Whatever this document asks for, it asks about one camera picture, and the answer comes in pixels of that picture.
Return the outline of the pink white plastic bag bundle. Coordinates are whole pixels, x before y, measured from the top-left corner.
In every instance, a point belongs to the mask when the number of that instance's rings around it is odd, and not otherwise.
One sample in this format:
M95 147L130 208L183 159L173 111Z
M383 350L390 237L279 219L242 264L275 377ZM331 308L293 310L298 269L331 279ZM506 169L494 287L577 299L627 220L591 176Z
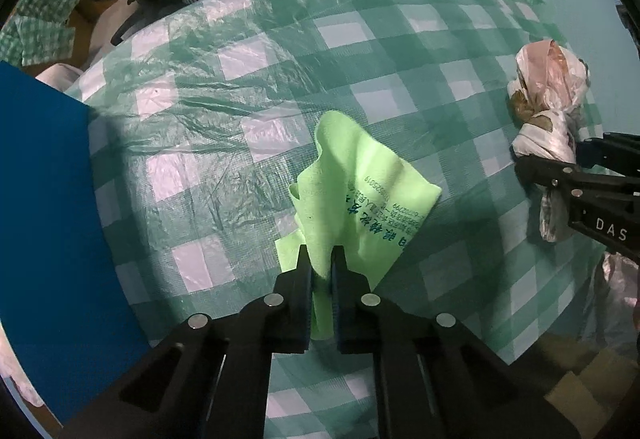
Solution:
M555 40L540 40L520 49L515 69L508 96L521 128L513 154L574 164L582 100L590 87L587 64Z

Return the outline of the light green microfiber cloth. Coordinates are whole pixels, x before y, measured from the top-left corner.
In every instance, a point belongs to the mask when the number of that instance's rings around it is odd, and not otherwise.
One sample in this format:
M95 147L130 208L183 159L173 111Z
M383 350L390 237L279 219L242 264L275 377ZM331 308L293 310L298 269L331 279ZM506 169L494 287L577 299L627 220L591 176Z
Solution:
M317 159L290 185L297 229L276 242L280 267L293 269L304 245L316 277L311 337L333 336L331 253L344 247L350 270L375 289L442 194L410 163L349 116L324 113L316 129Z

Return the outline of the silver plastic bag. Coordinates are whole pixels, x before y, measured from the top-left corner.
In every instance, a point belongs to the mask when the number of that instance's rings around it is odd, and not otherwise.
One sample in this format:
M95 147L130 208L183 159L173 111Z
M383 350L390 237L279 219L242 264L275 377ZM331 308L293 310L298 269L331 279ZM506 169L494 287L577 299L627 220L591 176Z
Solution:
M588 284L579 338L639 359L639 265L606 251Z

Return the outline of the green checkered tablecloth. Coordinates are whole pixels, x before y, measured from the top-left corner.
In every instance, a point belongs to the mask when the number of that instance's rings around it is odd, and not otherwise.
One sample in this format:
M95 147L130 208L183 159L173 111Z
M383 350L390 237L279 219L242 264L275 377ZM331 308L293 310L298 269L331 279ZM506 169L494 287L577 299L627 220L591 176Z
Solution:
M513 361L599 263L551 244L514 174L506 86L527 43L562 42L542 0L201 0L137 32L70 88L88 104L100 219L150 341L268 292L288 188L341 111L442 197L378 289L447 311Z

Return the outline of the blue cardboard box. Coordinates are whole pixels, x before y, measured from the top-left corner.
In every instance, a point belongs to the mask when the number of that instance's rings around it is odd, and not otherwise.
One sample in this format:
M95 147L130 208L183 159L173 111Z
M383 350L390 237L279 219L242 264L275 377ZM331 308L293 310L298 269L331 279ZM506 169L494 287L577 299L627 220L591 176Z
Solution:
M1 66L1 323L66 422L150 348L116 277L93 191L88 109Z

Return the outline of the green checkered cloth on box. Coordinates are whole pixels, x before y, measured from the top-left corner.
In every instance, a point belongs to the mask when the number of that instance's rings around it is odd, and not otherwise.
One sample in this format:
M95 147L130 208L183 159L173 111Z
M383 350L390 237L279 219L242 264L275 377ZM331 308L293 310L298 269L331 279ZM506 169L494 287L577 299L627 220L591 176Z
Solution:
M68 25L79 0L19 0L1 29L1 60L12 66L70 58L75 29Z

